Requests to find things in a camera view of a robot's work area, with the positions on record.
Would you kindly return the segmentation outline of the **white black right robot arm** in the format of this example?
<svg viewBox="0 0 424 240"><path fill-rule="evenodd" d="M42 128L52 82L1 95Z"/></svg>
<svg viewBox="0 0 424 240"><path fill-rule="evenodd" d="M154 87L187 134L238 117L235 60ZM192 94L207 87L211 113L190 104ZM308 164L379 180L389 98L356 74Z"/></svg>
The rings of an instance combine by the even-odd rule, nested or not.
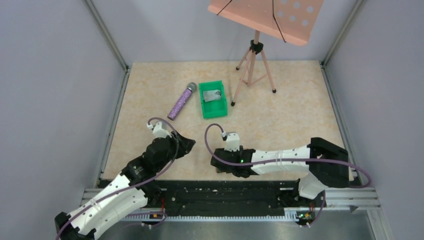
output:
<svg viewBox="0 0 424 240"><path fill-rule="evenodd" d="M348 151L321 137L298 148L263 151L239 146L234 150L217 148L210 164L221 172L239 178L274 172L304 173L297 180L295 197L312 200L328 188L350 185Z"/></svg>

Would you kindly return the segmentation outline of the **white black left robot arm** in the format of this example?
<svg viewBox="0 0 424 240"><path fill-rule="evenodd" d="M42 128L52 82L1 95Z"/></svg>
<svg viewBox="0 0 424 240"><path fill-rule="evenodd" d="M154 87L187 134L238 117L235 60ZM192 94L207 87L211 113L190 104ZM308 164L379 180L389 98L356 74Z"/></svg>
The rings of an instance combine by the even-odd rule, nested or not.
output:
<svg viewBox="0 0 424 240"><path fill-rule="evenodd" d="M157 136L146 150L121 170L97 195L72 212L55 219L58 240L97 240L132 212L163 200L155 183L172 163L189 154L196 141L176 131Z"/></svg>

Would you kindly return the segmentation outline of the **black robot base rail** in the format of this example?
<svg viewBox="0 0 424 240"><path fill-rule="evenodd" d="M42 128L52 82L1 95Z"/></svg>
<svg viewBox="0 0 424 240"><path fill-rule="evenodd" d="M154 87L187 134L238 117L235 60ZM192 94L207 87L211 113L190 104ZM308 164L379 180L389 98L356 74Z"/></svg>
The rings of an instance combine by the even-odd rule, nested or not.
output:
<svg viewBox="0 0 424 240"><path fill-rule="evenodd" d="M324 211L379 210L374 188L329 188L314 200L291 200L294 181L158 180L159 199L124 222L283 222L301 228Z"/></svg>

